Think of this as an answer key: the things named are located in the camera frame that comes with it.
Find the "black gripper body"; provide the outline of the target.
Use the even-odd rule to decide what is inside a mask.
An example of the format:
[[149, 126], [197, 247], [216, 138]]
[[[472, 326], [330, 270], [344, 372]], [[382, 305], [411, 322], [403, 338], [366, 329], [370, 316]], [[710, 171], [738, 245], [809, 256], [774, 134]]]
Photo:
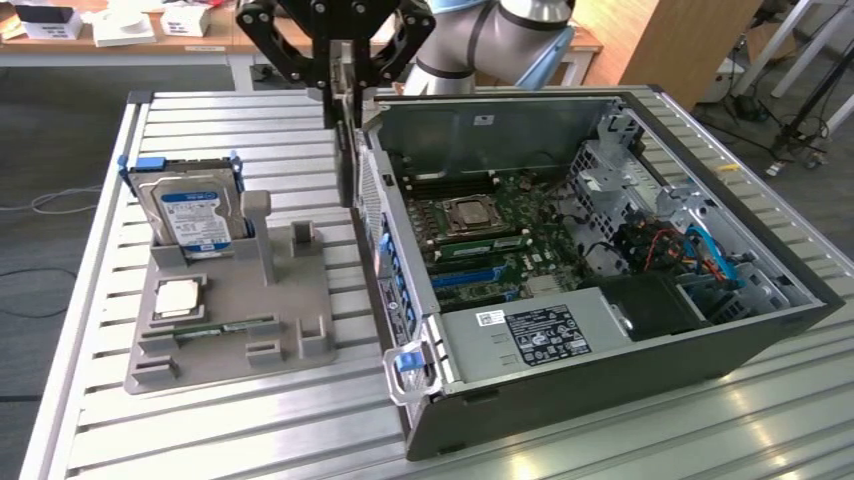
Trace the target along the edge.
[[302, 32], [312, 39], [371, 40], [398, 9], [396, 0], [278, 0]]

